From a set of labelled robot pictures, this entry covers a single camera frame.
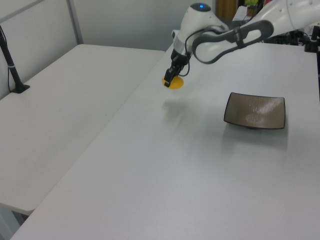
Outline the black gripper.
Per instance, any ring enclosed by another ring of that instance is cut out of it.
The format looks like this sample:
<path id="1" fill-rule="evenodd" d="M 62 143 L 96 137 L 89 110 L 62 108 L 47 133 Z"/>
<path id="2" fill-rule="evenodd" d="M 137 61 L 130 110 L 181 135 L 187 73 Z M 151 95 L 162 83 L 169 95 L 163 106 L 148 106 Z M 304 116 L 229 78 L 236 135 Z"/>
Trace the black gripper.
<path id="1" fill-rule="evenodd" d="M 164 86 L 167 88 L 174 88 L 178 86 L 180 77 L 187 75 L 187 66 L 190 64 L 191 54 L 180 54 L 175 49 L 171 53 L 171 67 L 168 68 L 164 75 Z"/>

